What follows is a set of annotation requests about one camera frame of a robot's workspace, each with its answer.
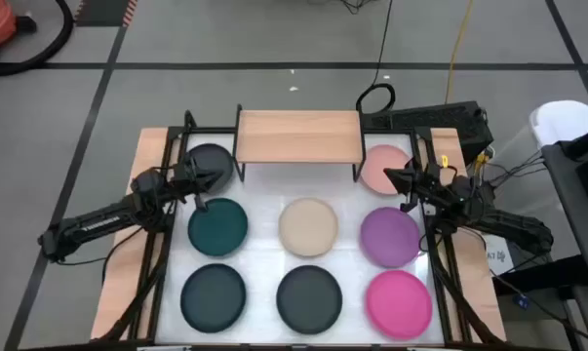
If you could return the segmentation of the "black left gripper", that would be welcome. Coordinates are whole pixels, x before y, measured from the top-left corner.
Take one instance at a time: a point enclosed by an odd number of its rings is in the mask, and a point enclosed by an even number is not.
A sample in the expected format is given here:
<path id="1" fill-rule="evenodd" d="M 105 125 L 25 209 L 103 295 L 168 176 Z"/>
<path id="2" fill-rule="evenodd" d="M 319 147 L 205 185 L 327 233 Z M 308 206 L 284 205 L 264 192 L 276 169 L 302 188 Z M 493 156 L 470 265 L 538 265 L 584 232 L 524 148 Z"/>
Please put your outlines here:
<path id="1" fill-rule="evenodd" d="M 221 187 L 223 171 L 221 169 L 204 169 L 193 158 L 172 166 L 173 176 L 170 180 L 171 192 L 175 198 L 200 193 L 216 193 Z"/>

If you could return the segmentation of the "dark navy plate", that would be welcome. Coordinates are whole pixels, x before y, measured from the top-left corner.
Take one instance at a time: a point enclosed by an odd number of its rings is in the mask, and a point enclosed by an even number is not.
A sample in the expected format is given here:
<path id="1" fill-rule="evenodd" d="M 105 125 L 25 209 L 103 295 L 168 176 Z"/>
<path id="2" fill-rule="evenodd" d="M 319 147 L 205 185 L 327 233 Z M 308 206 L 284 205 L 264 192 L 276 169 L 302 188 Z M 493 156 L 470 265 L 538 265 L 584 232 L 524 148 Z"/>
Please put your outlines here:
<path id="1" fill-rule="evenodd" d="M 204 143 L 191 148 L 186 152 L 184 161 L 193 158 L 204 169 L 221 169 L 223 171 L 222 190 L 233 176 L 233 160 L 230 152 L 215 143 Z"/>

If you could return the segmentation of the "teal plate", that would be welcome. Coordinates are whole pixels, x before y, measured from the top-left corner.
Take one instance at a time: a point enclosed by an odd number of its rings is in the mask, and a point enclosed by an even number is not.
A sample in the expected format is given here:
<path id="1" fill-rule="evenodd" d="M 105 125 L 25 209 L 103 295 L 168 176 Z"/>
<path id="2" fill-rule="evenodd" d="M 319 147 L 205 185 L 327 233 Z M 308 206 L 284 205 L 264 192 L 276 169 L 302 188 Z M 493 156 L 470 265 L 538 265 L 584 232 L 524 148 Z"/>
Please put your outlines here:
<path id="1" fill-rule="evenodd" d="M 249 220 L 243 207 L 226 198 L 206 202 L 205 210 L 195 210 L 187 227 L 188 239 L 201 254 L 227 256 L 245 241 Z"/>

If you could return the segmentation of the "wooden shelf black metal legs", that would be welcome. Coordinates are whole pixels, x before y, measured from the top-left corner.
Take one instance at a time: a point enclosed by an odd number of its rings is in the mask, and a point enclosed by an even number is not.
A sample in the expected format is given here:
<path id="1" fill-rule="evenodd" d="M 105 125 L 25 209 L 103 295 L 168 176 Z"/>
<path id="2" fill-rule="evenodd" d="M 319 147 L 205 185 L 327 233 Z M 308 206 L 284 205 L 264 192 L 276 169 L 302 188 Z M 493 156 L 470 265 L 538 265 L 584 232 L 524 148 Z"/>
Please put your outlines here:
<path id="1" fill-rule="evenodd" d="M 358 180 L 366 162 L 356 110 L 250 110 L 237 107 L 232 156 L 242 165 L 347 164 Z"/>

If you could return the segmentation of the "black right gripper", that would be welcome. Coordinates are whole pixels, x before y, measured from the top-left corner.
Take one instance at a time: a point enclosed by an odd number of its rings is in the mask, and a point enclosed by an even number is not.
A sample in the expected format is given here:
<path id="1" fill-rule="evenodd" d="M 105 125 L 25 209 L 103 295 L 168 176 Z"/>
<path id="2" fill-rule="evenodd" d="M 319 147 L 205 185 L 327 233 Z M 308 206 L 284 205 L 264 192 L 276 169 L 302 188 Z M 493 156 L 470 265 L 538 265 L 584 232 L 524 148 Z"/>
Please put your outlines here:
<path id="1" fill-rule="evenodd" d="M 430 205 L 442 204 L 444 186 L 441 184 L 439 165 L 428 164 L 424 169 L 416 169 L 415 173 L 411 169 L 385 168 L 383 171 L 398 193 L 408 194 L 412 191 L 421 202 Z"/>

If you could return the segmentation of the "black mat striped edge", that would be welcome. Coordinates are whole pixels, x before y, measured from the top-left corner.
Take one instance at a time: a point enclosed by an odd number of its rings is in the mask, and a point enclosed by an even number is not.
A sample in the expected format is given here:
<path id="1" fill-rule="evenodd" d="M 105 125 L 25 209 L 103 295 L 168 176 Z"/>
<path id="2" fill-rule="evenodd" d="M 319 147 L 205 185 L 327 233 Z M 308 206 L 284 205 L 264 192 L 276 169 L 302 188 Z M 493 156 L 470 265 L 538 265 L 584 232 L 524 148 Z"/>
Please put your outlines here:
<path id="1" fill-rule="evenodd" d="M 84 27 L 127 27 L 138 0 L 80 0 L 75 23 Z"/>

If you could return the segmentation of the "dark grey plate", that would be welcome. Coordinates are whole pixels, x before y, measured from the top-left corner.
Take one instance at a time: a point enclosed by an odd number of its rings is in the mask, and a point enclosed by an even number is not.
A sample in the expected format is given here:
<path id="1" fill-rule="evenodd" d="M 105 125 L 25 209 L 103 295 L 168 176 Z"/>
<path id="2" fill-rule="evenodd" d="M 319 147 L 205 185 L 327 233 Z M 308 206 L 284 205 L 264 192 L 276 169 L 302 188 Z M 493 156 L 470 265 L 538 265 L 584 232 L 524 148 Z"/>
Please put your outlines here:
<path id="1" fill-rule="evenodd" d="M 316 265 L 301 265 L 288 272 L 276 292 L 282 321 L 293 331 L 319 334 L 337 321 L 343 295 L 336 278 Z"/>

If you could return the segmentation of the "magenta pink plate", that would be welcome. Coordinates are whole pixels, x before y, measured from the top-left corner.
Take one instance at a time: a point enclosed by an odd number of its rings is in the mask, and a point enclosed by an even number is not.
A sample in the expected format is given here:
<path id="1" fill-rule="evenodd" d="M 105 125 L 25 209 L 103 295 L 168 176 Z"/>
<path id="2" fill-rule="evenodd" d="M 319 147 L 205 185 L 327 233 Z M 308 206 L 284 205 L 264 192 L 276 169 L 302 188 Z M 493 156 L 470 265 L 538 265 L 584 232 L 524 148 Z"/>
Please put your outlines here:
<path id="1" fill-rule="evenodd" d="M 392 339 L 417 338 L 432 320 L 432 299 L 426 286 L 402 270 L 376 275 L 366 289 L 364 306 L 372 325 Z"/>

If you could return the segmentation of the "beige plate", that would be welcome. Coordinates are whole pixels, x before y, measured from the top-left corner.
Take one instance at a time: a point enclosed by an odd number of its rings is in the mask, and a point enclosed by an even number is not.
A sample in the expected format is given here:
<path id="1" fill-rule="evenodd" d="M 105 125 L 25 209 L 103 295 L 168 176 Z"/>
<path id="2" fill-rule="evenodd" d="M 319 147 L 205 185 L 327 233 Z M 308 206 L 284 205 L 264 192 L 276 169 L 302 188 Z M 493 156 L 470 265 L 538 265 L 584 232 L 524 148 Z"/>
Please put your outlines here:
<path id="1" fill-rule="evenodd" d="M 338 218 L 333 208 L 317 198 L 300 198 L 281 212 L 279 239 L 290 253 L 313 257 L 327 253 L 338 236 Z"/>

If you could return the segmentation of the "black computer case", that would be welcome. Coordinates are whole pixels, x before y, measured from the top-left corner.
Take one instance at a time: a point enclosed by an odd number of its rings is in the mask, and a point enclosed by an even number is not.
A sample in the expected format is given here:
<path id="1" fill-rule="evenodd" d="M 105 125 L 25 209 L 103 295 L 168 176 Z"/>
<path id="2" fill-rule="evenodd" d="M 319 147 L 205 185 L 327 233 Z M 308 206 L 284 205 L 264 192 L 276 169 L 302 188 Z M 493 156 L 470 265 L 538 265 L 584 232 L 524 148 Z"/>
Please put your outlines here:
<path id="1" fill-rule="evenodd" d="M 365 131 L 415 127 L 456 129 L 466 165 L 493 142 L 487 112 L 475 100 L 364 114 L 362 121 Z"/>

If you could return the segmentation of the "dark green plate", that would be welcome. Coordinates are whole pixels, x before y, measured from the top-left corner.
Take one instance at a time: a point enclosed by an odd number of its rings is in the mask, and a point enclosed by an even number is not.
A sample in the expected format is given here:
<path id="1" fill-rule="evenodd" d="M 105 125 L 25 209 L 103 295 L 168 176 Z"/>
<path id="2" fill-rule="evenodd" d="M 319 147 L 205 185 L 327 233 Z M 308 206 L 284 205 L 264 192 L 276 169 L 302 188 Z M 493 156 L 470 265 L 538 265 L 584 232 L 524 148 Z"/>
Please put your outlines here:
<path id="1" fill-rule="evenodd" d="M 193 272 L 180 293 L 185 322 L 204 333 L 222 332 L 241 316 L 247 301 L 242 276 L 231 266 L 213 263 Z"/>

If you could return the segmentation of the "salmon pink plate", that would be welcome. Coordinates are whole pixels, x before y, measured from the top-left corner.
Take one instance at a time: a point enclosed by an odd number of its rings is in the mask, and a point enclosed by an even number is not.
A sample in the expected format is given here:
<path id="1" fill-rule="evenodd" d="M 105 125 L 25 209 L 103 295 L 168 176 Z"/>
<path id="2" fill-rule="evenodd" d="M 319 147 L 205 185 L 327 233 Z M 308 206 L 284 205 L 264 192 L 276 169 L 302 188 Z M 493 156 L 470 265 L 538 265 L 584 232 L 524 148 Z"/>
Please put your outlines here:
<path id="1" fill-rule="evenodd" d="M 402 169 L 410 160 L 401 148 L 380 144 L 367 151 L 367 160 L 361 172 L 363 183 L 381 195 L 397 195 L 398 191 L 384 172 L 388 169 Z"/>

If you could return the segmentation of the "purple plate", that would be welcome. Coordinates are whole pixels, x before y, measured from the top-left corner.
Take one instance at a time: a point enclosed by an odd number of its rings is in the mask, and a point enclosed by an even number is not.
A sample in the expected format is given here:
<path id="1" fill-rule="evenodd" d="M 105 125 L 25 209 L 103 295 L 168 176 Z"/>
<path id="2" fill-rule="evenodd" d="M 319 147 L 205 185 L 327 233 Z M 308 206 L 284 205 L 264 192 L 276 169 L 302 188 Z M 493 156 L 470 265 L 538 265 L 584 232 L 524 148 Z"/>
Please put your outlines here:
<path id="1" fill-rule="evenodd" d="M 400 268 L 418 254 L 419 227 L 397 208 L 377 208 L 360 226 L 360 245 L 366 257 L 385 268 Z"/>

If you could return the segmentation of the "white paper sign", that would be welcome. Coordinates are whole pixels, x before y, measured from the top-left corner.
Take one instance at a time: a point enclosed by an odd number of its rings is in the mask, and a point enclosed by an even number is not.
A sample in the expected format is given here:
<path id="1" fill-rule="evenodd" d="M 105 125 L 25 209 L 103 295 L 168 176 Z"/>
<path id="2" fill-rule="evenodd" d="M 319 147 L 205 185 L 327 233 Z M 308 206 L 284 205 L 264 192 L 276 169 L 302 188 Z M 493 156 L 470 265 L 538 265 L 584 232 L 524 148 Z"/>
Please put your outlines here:
<path id="1" fill-rule="evenodd" d="M 486 234 L 484 239 L 490 270 L 496 275 L 511 270 L 514 267 L 514 262 L 507 242 L 500 237 L 489 234 Z"/>

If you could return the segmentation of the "black metal table frame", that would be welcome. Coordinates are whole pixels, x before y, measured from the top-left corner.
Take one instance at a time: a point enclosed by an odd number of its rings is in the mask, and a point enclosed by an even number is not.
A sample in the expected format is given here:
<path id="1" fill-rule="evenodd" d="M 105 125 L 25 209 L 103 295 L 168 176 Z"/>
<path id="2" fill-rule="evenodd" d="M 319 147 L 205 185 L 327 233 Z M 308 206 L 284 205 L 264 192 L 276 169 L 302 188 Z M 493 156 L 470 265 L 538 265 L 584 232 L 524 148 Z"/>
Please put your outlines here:
<path id="1" fill-rule="evenodd" d="M 140 131 L 131 176 L 154 166 L 171 164 L 177 156 L 184 135 L 181 127 L 145 128 Z M 143 239 L 132 239 L 129 228 L 114 234 L 117 250 L 109 259 L 102 284 L 91 339 L 102 337 L 121 318 L 148 275 L 155 271 L 157 260 L 170 254 L 172 232 L 155 232 Z M 464 298 L 483 324 L 504 340 L 506 332 L 493 287 L 487 251 L 478 231 L 460 228 L 440 247 L 439 256 L 452 276 L 460 281 Z M 147 339 L 158 322 L 163 285 L 160 278 L 135 312 L 130 325 L 137 328 L 135 339 Z"/>

